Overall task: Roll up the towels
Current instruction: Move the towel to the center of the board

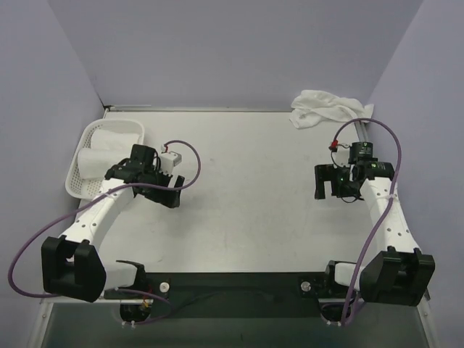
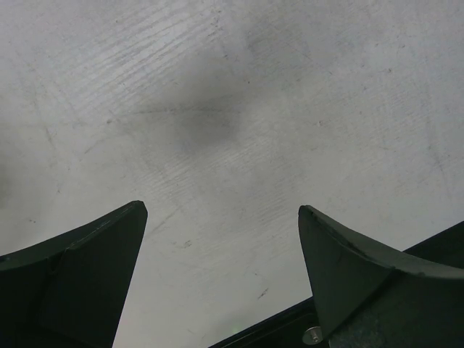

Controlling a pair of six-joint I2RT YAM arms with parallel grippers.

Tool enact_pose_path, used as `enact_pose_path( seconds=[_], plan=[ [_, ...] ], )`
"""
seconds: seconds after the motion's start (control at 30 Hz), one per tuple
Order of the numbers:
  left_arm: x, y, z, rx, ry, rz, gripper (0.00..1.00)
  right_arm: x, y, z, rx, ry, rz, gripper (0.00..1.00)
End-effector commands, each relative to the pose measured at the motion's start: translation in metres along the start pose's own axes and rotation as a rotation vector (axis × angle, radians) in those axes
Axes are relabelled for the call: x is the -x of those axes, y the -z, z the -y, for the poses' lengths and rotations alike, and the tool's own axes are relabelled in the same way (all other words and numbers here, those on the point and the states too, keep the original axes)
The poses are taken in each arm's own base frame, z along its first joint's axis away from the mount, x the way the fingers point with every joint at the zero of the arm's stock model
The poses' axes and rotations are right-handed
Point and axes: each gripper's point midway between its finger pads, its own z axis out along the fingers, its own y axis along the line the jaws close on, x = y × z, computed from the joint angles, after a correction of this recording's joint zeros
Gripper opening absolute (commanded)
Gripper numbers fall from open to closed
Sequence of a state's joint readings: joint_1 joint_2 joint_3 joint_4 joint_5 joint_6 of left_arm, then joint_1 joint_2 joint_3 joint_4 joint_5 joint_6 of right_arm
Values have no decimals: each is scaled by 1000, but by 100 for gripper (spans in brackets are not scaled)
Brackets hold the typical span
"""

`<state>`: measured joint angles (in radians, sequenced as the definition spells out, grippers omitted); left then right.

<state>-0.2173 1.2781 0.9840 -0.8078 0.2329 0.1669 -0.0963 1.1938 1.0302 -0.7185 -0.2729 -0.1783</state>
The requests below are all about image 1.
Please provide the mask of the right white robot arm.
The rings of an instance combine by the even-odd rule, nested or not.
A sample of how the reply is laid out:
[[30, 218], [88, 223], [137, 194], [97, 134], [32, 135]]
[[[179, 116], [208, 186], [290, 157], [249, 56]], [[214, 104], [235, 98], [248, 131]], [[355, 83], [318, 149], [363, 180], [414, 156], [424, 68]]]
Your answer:
[[329, 262], [321, 287], [330, 297], [350, 287], [366, 302], [415, 307], [435, 271], [434, 258], [422, 253], [410, 232], [393, 181], [393, 165], [374, 157], [371, 142], [354, 142], [347, 151], [344, 164], [315, 166], [315, 198], [325, 199], [325, 184], [330, 183], [332, 196], [366, 203], [376, 229], [369, 239], [376, 255], [361, 266]]

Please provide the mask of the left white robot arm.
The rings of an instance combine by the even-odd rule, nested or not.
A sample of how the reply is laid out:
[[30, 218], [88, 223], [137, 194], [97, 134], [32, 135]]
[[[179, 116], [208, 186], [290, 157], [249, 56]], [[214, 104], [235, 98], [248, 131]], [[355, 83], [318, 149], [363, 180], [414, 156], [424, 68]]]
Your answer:
[[144, 266], [128, 260], [102, 262], [99, 247], [118, 215], [142, 196], [168, 208], [180, 204], [184, 177], [173, 175], [182, 156], [135, 144], [130, 156], [111, 166], [99, 193], [77, 222], [41, 246], [45, 292], [86, 302], [96, 301], [104, 291], [120, 288], [131, 299], [149, 288]]

